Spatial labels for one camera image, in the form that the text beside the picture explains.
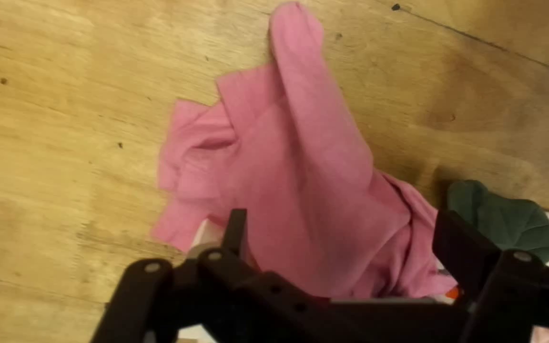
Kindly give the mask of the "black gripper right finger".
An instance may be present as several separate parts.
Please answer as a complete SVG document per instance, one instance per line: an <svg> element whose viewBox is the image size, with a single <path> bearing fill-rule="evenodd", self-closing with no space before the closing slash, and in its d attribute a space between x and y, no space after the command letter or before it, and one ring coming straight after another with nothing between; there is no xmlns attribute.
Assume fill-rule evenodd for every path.
<svg viewBox="0 0 549 343"><path fill-rule="evenodd" d="M501 256L495 245L451 212L436 216L432 252L470 300L480 296Z"/></svg>

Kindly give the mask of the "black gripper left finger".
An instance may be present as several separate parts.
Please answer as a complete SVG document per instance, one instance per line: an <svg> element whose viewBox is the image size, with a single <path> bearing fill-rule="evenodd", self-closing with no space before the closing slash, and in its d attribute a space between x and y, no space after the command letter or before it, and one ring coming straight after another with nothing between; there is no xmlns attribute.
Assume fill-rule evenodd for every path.
<svg viewBox="0 0 549 343"><path fill-rule="evenodd" d="M236 258L240 258L244 251L246 224L247 224L247 212L236 209L230 212L225 228L221 247Z"/></svg>

